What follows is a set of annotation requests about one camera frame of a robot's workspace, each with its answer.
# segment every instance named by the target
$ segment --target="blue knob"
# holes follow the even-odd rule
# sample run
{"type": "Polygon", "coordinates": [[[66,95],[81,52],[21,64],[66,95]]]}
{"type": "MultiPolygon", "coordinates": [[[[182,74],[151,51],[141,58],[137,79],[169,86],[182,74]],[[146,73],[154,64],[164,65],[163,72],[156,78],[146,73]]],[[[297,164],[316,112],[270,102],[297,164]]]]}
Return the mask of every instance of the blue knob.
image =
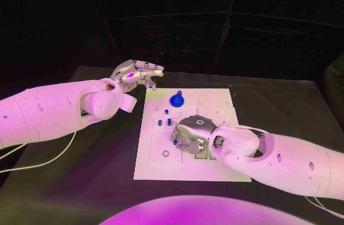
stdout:
{"type": "Polygon", "coordinates": [[[173,107],[180,107],[183,105],[183,97],[180,96],[180,91],[177,91],[177,94],[172,96],[170,105],[173,107]]]}

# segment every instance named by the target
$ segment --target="white pegboard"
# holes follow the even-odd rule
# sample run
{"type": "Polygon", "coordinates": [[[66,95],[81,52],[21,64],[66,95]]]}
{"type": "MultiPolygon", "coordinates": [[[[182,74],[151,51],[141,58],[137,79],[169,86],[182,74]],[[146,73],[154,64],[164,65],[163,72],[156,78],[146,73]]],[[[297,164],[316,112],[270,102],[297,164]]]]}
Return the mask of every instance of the white pegboard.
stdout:
{"type": "MultiPolygon", "coordinates": [[[[170,142],[175,125],[183,118],[193,115],[209,118],[216,126],[222,122],[238,123],[228,89],[146,90],[134,179],[250,182],[251,179],[245,175],[232,174],[222,168],[208,150],[193,155],[175,148],[170,142]],[[185,103],[175,108],[169,101],[179,90],[185,103]],[[167,118],[172,120],[170,126],[167,126],[167,118]]],[[[189,143],[188,138],[182,138],[182,141],[182,144],[189,143]]]]}

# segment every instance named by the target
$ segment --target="table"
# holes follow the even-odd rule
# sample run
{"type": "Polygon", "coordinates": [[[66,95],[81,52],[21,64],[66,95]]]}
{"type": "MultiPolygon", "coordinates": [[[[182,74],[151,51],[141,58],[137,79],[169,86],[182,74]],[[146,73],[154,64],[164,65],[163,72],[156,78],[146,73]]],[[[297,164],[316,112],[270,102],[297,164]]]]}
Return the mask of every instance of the table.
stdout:
{"type": "MultiPolygon", "coordinates": [[[[70,81],[101,79],[112,69],[78,67],[70,81]]],[[[271,133],[302,138],[344,152],[344,133],[310,81],[164,73],[157,87],[228,88],[238,122],[271,133]]],[[[289,194],[254,180],[251,183],[133,180],[143,86],[133,112],[76,132],[73,143],[56,161],[11,172],[0,189],[0,224],[98,224],[136,204],[173,195],[211,195],[266,205],[316,224],[342,220],[289,194]]],[[[16,167],[50,160],[72,135],[27,146],[16,167]]],[[[344,213],[344,202],[322,199],[344,213]]]]}

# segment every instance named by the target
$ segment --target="white panel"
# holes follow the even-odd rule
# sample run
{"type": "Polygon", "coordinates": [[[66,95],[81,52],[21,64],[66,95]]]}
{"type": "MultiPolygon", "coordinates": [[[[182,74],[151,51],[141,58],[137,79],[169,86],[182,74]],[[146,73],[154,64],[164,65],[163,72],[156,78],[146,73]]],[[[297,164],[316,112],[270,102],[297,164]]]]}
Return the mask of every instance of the white panel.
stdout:
{"type": "MultiPolygon", "coordinates": [[[[195,158],[199,156],[180,152],[169,141],[177,122],[196,114],[209,118],[215,125],[219,125],[222,121],[237,124],[228,89],[157,88],[156,91],[147,89],[134,179],[251,181],[245,175],[232,174],[222,168],[218,161],[211,159],[208,150],[203,152],[205,159],[195,158]],[[185,103],[179,108],[175,108],[170,106],[169,100],[179,90],[185,103]],[[170,126],[167,126],[167,118],[172,120],[170,126]]],[[[189,140],[182,138],[182,143],[188,144],[189,140]]]]}

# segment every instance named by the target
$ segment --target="robotic arm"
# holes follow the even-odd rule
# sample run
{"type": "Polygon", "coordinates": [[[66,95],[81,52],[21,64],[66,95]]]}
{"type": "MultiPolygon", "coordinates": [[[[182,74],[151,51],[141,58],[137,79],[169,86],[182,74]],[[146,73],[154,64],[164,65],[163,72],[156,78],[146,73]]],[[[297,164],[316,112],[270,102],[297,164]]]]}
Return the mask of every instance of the robotic arm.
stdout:
{"type": "Polygon", "coordinates": [[[137,84],[156,90],[151,76],[163,67],[127,60],[110,76],[27,89],[0,101],[0,149],[47,141],[107,120],[118,108],[131,112],[136,98],[125,93],[137,84]]]}
{"type": "Polygon", "coordinates": [[[231,173],[247,175],[284,192],[344,200],[342,153],[245,126],[221,124],[216,127],[198,115],[180,120],[170,141],[180,136],[190,142],[176,148],[196,154],[208,147],[231,173]],[[263,155],[254,158],[257,150],[263,155]]]}

